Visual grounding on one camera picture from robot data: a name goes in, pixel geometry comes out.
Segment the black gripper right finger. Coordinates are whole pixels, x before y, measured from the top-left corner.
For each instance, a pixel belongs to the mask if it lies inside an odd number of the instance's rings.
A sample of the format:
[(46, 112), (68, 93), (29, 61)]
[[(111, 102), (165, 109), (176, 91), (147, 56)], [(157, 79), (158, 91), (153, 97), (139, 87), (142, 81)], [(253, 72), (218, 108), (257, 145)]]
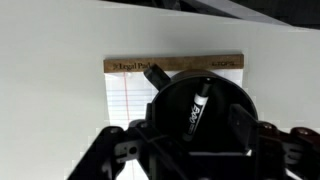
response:
[(232, 104), (230, 106), (228, 125), (245, 151), (256, 150), (258, 122), (240, 104)]

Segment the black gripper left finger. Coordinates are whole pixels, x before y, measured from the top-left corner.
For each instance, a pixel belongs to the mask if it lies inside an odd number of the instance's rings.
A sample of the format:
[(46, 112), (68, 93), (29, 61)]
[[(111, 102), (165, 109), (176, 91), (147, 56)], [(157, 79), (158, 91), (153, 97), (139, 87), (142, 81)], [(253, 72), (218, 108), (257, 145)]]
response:
[(155, 128), (154, 119), (153, 119), (153, 104), (148, 103), (146, 108), (146, 127), (144, 132), (148, 140), (154, 140), (159, 136), (158, 130)]

